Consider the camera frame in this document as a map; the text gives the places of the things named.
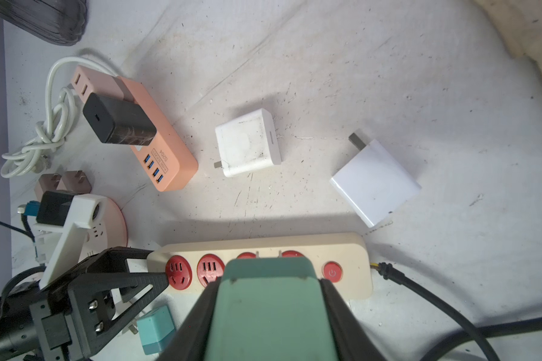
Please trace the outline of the round pink power socket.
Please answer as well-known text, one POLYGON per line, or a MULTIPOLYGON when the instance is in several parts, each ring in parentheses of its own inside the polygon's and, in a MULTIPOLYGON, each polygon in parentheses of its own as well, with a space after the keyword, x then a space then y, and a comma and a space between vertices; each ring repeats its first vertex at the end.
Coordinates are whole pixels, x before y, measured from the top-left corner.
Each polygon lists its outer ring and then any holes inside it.
POLYGON ((123 213, 112 199, 108 199, 104 215, 94 221, 92 229, 87 230, 79 260, 82 261, 108 248, 127 245, 128 231, 123 213))

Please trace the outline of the tall white USB charger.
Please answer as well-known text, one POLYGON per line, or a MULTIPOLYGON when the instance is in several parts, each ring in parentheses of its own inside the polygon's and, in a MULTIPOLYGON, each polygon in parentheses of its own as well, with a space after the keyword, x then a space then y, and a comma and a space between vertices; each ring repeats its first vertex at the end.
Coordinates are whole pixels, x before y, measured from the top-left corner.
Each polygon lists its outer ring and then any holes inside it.
POLYGON ((215 128, 225 177, 282 163, 272 114, 260 108, 215 128))

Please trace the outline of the small white USB charger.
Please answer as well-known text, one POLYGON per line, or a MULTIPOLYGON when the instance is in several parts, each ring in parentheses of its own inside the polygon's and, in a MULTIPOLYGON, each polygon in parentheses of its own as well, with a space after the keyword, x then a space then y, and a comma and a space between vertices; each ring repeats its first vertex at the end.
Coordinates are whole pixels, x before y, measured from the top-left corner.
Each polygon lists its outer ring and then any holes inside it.
POLYGON ((373 228, 422 187, 377 140, 365 143, 352 133, 349 141, 358 153, 332 176, 330 184, 366 226, 373 228))

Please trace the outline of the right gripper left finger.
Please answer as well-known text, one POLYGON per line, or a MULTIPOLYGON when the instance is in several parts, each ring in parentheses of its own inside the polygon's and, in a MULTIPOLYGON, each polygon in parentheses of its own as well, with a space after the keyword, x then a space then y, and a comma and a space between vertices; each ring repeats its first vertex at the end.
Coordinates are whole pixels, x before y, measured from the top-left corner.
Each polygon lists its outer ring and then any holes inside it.
POLYGON ((209 284, 157 361, 204 360, 221 280, 209 284))

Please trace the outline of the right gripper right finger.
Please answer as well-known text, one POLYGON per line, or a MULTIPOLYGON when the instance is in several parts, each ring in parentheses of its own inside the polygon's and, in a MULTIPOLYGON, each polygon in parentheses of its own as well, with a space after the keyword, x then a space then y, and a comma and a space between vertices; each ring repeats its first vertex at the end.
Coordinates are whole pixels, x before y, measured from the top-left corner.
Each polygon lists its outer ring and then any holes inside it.
POLYGON ((386 361, 331 281, 319 281, 338 360, 386 361))

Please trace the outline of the cream red power strip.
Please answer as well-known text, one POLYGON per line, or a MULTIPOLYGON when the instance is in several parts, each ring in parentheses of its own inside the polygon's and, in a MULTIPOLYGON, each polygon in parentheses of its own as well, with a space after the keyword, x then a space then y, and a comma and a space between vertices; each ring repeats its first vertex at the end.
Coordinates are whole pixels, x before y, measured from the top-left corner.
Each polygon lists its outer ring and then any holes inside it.
POLYGON ((307 258, 317 277, 331 281, 345 300, 373 293, 368 252, 356 233, 172 244, 151 252, 147 266, 167 274, 167 292, 175 295, 201 293, 232 260, 277 257, 307 258))

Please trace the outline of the black plug adapter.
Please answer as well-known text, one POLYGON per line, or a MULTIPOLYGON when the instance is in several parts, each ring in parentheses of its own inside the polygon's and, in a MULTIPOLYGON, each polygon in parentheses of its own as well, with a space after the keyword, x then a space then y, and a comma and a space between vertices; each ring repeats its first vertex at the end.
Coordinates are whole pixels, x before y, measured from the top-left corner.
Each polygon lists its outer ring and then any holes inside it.
POLYGON ((141 106, 123 99, 91 93, 83 115, 99 141, 105 144, 147 146, 157 134, 141 106))

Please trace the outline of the green USB charger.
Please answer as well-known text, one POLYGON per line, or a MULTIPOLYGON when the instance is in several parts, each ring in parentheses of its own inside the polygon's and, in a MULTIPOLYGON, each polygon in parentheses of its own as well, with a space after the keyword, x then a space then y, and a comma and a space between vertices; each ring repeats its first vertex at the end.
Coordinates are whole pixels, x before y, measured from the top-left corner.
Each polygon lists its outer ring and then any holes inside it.
POLYGON ((319 279, 305 257, 227 263, 206 360, 336 360, 319 279))

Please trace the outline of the pink dual USB charger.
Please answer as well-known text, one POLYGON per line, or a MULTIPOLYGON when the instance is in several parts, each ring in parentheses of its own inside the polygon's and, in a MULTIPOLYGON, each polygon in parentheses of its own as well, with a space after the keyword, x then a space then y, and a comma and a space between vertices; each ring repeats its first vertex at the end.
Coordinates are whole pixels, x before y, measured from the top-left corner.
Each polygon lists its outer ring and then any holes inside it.
POLYGON ((121 79, 85 66, 76 67, 72 86, 83 103, 91 93, 134 102, 132 93, 121 79))

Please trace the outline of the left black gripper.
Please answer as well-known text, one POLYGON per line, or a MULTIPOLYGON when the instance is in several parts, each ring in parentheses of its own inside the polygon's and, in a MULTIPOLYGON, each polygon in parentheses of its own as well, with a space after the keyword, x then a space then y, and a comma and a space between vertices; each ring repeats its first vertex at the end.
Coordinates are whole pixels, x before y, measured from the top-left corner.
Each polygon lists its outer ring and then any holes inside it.
POLYGON ((19 273, 0 296, 0 360, 36 352, 37 360, 94 356, 169 285, 165 272, 132 272, 150 251, 111 248, 87 257, 45 288, 19 273))

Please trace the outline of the teal USB charger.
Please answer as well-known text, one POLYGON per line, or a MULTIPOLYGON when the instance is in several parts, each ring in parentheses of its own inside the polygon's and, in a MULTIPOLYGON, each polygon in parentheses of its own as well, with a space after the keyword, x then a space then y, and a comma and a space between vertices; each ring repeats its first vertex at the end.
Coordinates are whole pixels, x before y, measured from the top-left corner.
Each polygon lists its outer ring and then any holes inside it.
POLYGON ((166 350, 176 334, 173 316, 167 305, 155 308, 138 319, 137 327, 145 355, 166 350))

